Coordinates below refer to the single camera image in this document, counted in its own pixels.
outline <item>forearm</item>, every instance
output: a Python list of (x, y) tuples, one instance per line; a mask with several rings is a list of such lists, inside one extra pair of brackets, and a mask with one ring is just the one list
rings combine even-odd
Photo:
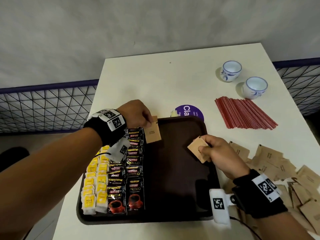
[(288, 212), (256, 219), (256, 222), (263, 240), (313, 240)]
[(51, 143), (0, 173), (0, 232), (28, 230), (52, 209), (102, 147), (84, 128)]

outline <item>grey wall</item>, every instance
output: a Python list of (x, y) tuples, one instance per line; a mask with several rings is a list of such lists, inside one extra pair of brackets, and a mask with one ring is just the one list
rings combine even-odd
[(0, 87), (98, 79), (104, 58), (262, 42), (320, 57), (320, 0), (0, 0)]

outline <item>black wire grid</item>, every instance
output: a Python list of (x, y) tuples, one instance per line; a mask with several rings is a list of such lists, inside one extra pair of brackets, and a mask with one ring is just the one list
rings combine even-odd
[[(320, 110), (320, 58), (273, 63), (303, 115)], [(0, 89), (0, 135), (83, 127), (98, 80)]]
[(82, 128), (97, 83), (89, 80), (0, 89), (0, 133), (61, 133)]
[(320, 65), (277, 69), (302, 115), (320, 110)]

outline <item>black wrist band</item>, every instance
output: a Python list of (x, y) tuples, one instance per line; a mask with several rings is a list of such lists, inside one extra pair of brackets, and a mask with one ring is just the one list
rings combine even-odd
[(263, 174), (251, 169), (248, 175), (234, 179), (232, 188), (237, 206), (253, 218), (264, 218), (288, 211), (279, 197), (279, 189)]
[(102, 146), (109, 145), (110, 147), (112, 147), (117, 141), (119, 141), (125, 135), (124, 129), (127, 127), (126, 120), (122, 115), (120, 116), (123, 118), (124, 123), (118, 124), (120, 126), (116, 127), (113, 131), (111, 131), (111, 129), (109, 128), (108, 122), (106, 122), (105, 120), (102, 120), (100, 116), (91, 117), (84, 124), (83, 128), (90, 127), (94, 129), (102, 140)]

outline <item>hand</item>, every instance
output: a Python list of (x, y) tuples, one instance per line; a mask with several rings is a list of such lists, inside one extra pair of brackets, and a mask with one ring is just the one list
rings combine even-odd
[(217, 168), (229, 179), (234, 180), (249, 174), (250, 168), (224, 139), (212, 135), (204, 135), (202, 139), (212, 147), (199, 146), (198, 150), (210, 156)]
[(149, 109), (138, 99), (121, 105), (117, 111), (125, 118), (128, 128), (150, 127), (153, 122)]

